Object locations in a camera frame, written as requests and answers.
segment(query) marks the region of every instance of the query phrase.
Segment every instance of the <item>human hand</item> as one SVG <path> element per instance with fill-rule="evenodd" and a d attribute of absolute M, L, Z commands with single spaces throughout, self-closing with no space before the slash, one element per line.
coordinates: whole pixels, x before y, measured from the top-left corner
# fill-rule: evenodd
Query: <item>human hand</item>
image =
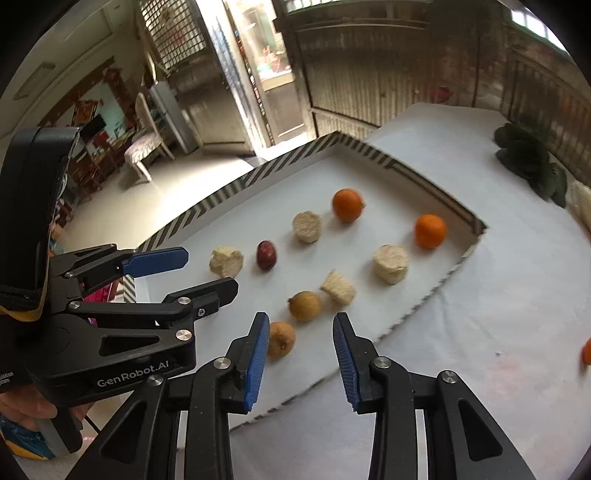
<path fill-rule="evenodd" d="M 86 416 L 92 404 L 79 405 L 70 409 L 78 420 Z M 36 419 L 52 419 L 57 415 L 57 407 L 48 402 L 33 385 L 18 387 L 0 394 L 0 414 L 28 430 L 37 432 Z"/>

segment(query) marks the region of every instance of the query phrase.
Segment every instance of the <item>ceiling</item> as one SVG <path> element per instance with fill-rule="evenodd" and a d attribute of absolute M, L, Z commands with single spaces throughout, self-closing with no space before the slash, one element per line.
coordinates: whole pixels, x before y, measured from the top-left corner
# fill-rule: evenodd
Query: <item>ceiling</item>
<path fill-rule="evenodd" d="M 34 108 L 43 93 L 70 66 L 113 35 L 132 31 L 132 0 L 80 0 L 36 43 L 0 99 L 0 138 L 10 135 Z M 55 68 L 26 98 L 15 99 L 23 84 L 41 64 Z"/>

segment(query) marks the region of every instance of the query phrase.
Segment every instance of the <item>chair seat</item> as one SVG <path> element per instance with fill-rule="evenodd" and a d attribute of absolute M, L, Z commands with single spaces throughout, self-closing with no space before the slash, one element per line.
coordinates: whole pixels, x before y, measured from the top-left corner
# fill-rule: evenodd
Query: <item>chair seat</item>
<path fill-rule="evenodd" d="M 125 161 L 135 165 L 142 161 L 162 144 L 162 137 L 157 133 L 149 133 L 138 138 L 126 151 Z"/>

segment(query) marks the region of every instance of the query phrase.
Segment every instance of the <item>white chair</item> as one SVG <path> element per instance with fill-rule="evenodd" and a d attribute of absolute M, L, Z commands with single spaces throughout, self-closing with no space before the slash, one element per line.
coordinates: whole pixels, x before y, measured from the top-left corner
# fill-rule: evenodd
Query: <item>white chair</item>
<path fill-rule="evenodd" d="M 138 93 L 135 99 L 135 114 L 138 116 L 142 127 L 145 130 L 145 135 L 139 137 L 126 151 L 125 161 L 132 166 L 140 177 L 145 177 L 146 180 L 152 181 L 152 175 L 142 163 L 154 150 L 160 150 L 162 155 L 168 155 L 174 160 L 173 153 L 168 149 L 164 140 L 158 133 L 158 128 L 150 115 L 150 109 L 146 102 L 143 93 Z"/>

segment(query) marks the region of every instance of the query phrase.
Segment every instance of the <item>refrigerator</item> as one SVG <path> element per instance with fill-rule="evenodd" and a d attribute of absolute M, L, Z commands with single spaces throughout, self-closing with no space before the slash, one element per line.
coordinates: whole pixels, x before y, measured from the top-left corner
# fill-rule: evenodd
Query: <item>refrigerator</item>
<path fill-rule="evenodd" d="M 185 154 L 190 154 L 199 146 L 193 131 L 184 119 L 183 112 L 174 96 L 174 91 L 168 82 L 158 82 L 151 89 L 150 94 L 156 107 L 162 113 L 164 121 L 172 130 L 178 144 Z"/>

